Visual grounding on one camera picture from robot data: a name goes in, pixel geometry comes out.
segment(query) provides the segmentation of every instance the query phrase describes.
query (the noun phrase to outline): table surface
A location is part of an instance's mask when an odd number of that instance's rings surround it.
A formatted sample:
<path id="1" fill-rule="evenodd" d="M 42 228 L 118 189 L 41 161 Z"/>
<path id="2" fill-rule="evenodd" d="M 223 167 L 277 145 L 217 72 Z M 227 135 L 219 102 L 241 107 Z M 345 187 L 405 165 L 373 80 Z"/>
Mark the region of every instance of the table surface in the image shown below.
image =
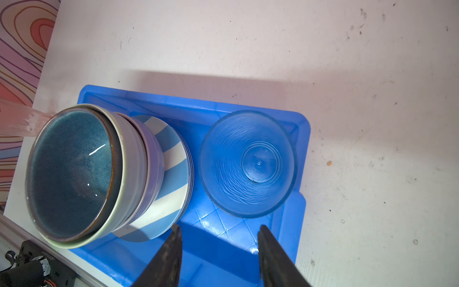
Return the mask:
<path id="1" fill-rule="evenodd" d="M 312 286 L 459 282 L 459 2 L 62 2 L 34 108 L 86 84 L 300 112 Z M 25 210 L 24 140 L 6 216 Z M 109 286 L 117 284 L 60 251 Z"/>

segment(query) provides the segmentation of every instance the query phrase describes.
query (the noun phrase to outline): tray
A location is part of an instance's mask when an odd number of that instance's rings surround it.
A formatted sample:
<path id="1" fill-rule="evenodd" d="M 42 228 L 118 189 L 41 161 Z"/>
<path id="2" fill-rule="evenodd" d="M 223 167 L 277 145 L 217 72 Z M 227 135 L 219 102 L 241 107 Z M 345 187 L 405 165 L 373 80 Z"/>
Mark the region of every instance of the tray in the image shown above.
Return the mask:
<path id="1" fill-rule="evenodd" d="M 85 86 L 78 104 L 95 104 L 129 116 L 151 115 L 175 128 L 187 143 L 195 166 L 194 190 L 179 221 L 183 233 L 183 258 L 179 286 L 263 286 L 258 265 L 257 233 L 265 224 L 285 252 L 296 260 L 306 201 L 299 192 L 311 128 L 295 112 Z M 228 113 L 239 110 L 267 113 L 291 134 L 298 155 L 298 176 L 286 202 L 267 216 L 242 219 L 217 208 L 199 180 L 197 162 L 201 142 L 210 127 Z M 146 242 L 128 242 L 109 234 L 72 249 L 123 286 L 131 286 L 155 256 L 170 231 Z"/>

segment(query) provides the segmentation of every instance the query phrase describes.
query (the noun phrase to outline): colorful patterned fabric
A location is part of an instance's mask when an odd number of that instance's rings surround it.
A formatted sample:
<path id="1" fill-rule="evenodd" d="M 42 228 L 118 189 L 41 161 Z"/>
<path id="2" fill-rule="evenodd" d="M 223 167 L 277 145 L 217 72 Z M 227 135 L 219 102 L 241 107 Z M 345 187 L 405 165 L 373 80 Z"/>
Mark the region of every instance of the colorful patterned fabric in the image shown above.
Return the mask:
<path id="1" fill-rule="evenodd" d="M 59 0 L 0 4 L 0 97 L 31 107 L 56 21 Z M 0 135 L 0 203 L 6 202 L 22 137 Z"/>

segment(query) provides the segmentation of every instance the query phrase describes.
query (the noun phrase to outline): plate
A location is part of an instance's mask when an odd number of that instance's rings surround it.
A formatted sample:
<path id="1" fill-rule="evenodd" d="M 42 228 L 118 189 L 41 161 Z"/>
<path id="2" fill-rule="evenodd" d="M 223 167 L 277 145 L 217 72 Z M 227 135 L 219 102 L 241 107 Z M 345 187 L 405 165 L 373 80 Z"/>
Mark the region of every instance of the plate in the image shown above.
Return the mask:
<path id="1" fill-rule="evenodd" d="M 183 138 L 159 118 L 134 116 L 155 135 L 164 155 L 164 179 L 155 201 L 137 220 L 113 234 L 130 242 L 156 238 L 174 225 L 185 212 L 193 191 L 193 162 Z"/>

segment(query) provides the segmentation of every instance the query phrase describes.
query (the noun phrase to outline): blue stripe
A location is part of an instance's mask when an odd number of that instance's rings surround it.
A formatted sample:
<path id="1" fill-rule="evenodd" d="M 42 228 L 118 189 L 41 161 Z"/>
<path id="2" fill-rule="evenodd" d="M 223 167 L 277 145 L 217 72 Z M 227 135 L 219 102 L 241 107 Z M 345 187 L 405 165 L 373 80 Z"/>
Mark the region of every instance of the blue stripe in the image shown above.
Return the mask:
<path id="1" fill-rule="evenodd" d="M 20 150 L 21 150 L 21 147 L 18 146 L 18 147 L 0 151 L 0 159 L 18 157 Z"/>
<path id="2" fill-rule="evenodd" d="M 180 142 L 180 138 L 177 135 L 177 132 L 170 125 L 166 126 L 155 136 L 158 139 L 162 152 L 167 152 Z"/>
<path id="3" fill-rule="evenodd" d="M 188 176 L 188 159 L 184 159 L 173 168 L 166 170 L 164 172 L 164 179 L 162 180 L 162 186 L 156 200 L 186 185 L 188 183 Z"/>
<path id="4" fill-rule="evenodd" d="M 131 242 L 145 242 L 155 237 L 160 236 L 162 233 L 166 232 L 167 228 L 174 223 L 174 219 L 179 214 L 180 209 L 163 217 L 155 222 L 150 223 L 147 226 L 144 226 L 140 229 L 137 229 L 131 233 L 128 233 L 121 237 L 126 241 Z"/>
<path id="5" fill-rule="evenodd" d="M 136 118 L 138 119 L 139 121 L 145 123 L 147 120 L 149 120 L 151 118 L 151 116 L 147 116 L 147 115 L 138 115 L 138 116 L 133 116 L 133 118 Z"/>

